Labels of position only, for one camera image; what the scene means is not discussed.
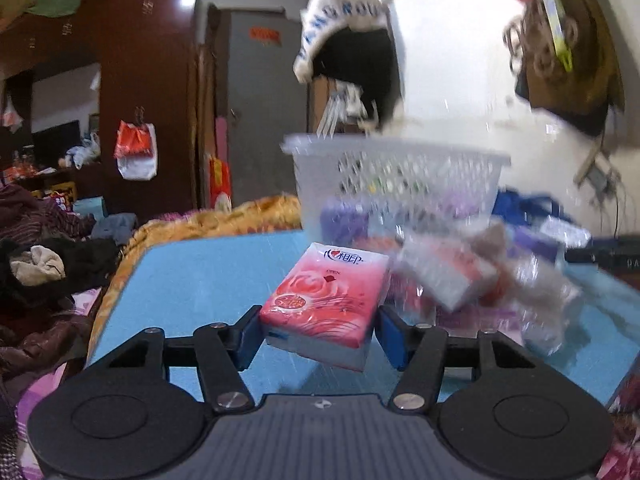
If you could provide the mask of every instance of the door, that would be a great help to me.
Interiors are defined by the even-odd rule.
[[[306,132],[307,86],[293,62],[300,23],[268,12],[231,12],[228,59],[228,162],[234,205],[296,192],[286,134]]]

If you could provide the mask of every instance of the silver bolt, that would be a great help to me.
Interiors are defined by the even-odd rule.
[[[400,394],[394,397],[394,404],[401,410],[417,410],[424,406],[424,399],[416,394]]]
[[[227,410],[237,410],[249,403],[249,397],[241,392],[227,392],[216,399],[218,405]]]

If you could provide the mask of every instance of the orange label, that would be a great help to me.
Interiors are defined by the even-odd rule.
[[[252,27],[249,29],[249,38],[263,43],[273,43],[281,46],[280,31],[266,27]]]

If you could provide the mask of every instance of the table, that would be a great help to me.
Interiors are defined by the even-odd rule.
[[[233,323],[262,304],[308,247],[303,232],[174,242],[140,261],[111,314],[91,362],[143,328],[167,337],[191,335],[204,324]],[[640,351],[640,294],[593,266],[567,269],[585,290],[566,344],[546,361],[606,403]],[[373,340],[363,373],[329,367],[263,344],[242,379],[258,401],[263,394],[358,394],[388,400],[399,372]],[[171,382],[202,400],[196,371],[172,368]],[[446,379],[444,400],[460,387]]]

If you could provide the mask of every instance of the cabinet handle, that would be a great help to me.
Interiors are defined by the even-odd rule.
[[[144,2],[142,2],[142,13],[143,14],[154,13],[154,3],[151,0],[145,0]]]

